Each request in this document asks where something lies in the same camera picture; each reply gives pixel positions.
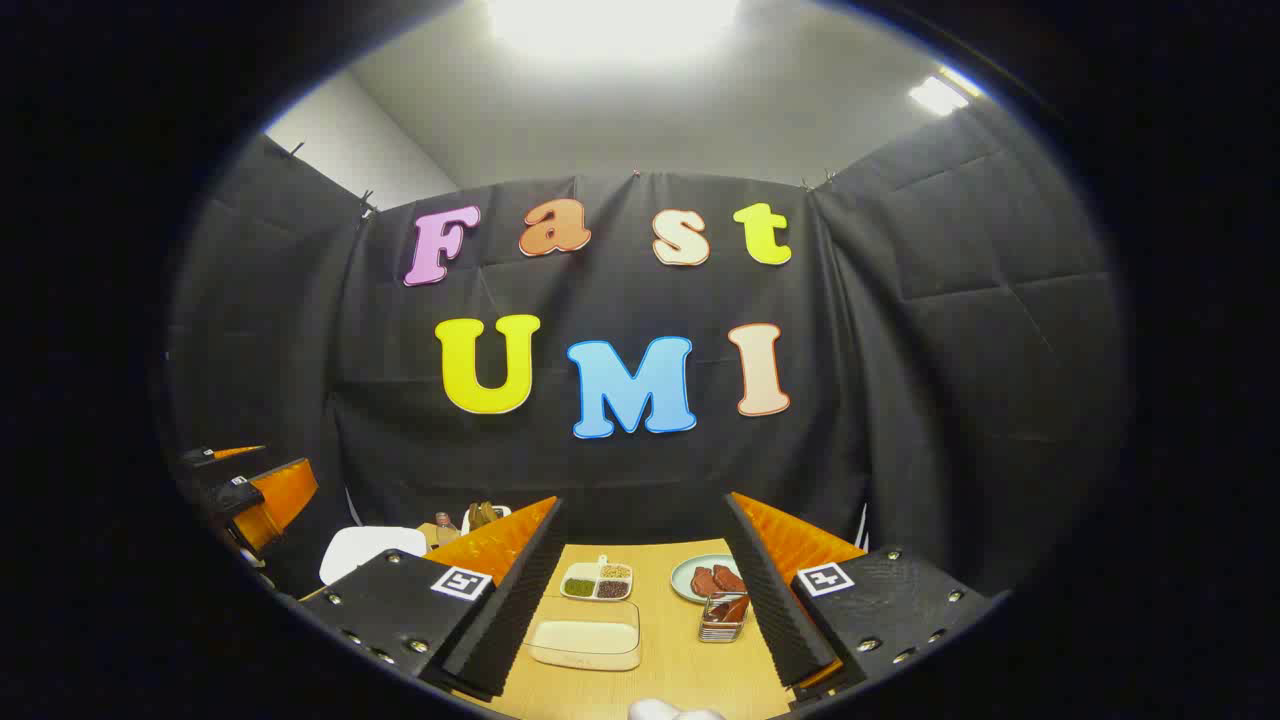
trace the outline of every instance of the white ceiling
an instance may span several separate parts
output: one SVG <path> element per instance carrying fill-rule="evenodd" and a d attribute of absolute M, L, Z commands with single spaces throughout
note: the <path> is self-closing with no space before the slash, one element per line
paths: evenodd
<path fill-rule="evenodd" d="M 685 61 L 584 65 L 531 59 L 466 0 L 352 70 L 460 187 L 634 169 L 813 186 L 928 122 L 906 92 L 938 68 L 803 0 L 741 0 Z"/>

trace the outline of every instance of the ceiling light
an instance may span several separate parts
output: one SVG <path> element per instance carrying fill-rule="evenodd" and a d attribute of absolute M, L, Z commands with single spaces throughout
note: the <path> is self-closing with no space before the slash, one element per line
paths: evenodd
<path fill-rule="evenodd" d="M 942 117 L 950 115 L 956 108 L 964 108 L 969 104 L 963 95 L 933 76 L 929 76 L 918 87 L 913 87 L 908 91 L 908 95 L 911 96 L 911 100 L 923 105 L 925 110 Z"/>
<path fill-rule="evenodd" d="M 489 0 L 493 32 L 548 59 L 662 60 L 705 47 L 739 0 Z"/>
<path fill-rule="evenodd" d="M 964 77 L 963 74 L 947 67 L 938 68 L 938 72 L 942 73 L 942 77 L 960 86 L 960 88 L 968 92 L 969 95 L 973 95 L 974 97 L 982 96 L 982 91 L 978 90 L 978 86 L 970 82 L 969 78 Z"/>

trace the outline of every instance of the meat slice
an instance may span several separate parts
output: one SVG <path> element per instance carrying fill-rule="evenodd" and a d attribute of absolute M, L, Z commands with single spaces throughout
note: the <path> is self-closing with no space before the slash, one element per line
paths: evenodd
<path fill-rule="evenodd" d="M 746 618 L 746 606 L 749 602 L 751 602 L 751 598 L 742 596 L 733 602 L 727 603 L 724 606 L 728 607 L 728 610 L 724 611 L 724 621 L 741 623 L 742 618 Z"/>
<path fill-rule="evenodd" d="M 742 578 L 733 574 L 732 570 L 723 565 L 716 565 L 712 570 L 712 580 L 722 591 L 730 592 L 746 592 L 746 585 L 742 584 Z"/>
<path fill-rule="evenodd" d="M 712 571 L 707 568 L 694 568 L 694 579 L 689 583 L 689 589 L 699 597 L 707 597 L 713 592 L 719 592 L 719 585 L 712 579 Z"/>
<path fill-rule="evenodd" d="M 741 623 L 746 616 L 746 606 L 750 598 L 746 596 L 731 600 L 724 605 L 714 607 L 709 615 L 719 623 Z"/>

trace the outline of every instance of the beans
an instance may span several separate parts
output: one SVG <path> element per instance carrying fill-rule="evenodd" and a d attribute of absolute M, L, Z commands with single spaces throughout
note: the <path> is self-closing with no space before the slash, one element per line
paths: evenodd
<path fill-rule="evenodd" d="M 594 589 L 595 589 L 594 580 L 579 580 L 579 579 L 564 580 L 564 594 L 572 594 L 575 597 L 591 597 L 591 591 Z"/>
<path fill-rule="evenodd" d="M 598 597 L 622 597 L 627 594 L 627 583 L 617 580 L 602 580 Z"/>

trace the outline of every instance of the light blue plate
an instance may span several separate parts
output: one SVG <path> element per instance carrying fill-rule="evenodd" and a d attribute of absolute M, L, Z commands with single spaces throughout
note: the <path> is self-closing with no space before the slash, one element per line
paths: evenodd
<path fill-rule="evenodd" d="M 698 557 L 690 557 L 676 569 L 671 571 L 671 589 L 676 591 L 676 594 L 687 600 L 689 602 L 696 602 L 698 605 L 704 605 L 707 602 L 705 597 L 698 597 L 694 591 L 689 589 L 689 583 L 694 579 L 694 569 L 701 565 L 710 570 L 714 565 L 723 565 L 733 571 L 739 578 L 742 577 L 737 571 L 737 562 L 733 562 L 732 555 L 699 555 Z"/>

